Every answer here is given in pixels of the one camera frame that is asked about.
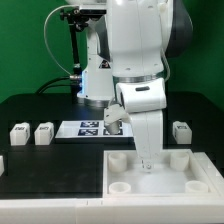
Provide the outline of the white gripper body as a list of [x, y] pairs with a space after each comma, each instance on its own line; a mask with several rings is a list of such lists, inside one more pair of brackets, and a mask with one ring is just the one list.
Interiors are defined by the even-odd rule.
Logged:
[[163, 78], [141, 83], [118, 83], [117, 103], [104, 109], [104, 126], [117, 134], [118, 121], [131, 125], [139, 157], [156, 157], [163, 147], [163, 114], [167, 106]]

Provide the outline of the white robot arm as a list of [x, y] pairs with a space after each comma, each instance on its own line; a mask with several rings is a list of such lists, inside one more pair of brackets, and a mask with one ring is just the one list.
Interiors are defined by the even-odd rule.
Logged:
[[71, 22], [87, 31], [87, 67], [80, 103], [104, 108], [111, 134], [131, 125], [142, 167], [150, 170], [163, 147], [165, 82], [169, 57], [180, 55], [192, 38], [183, 0], [65, 0]]

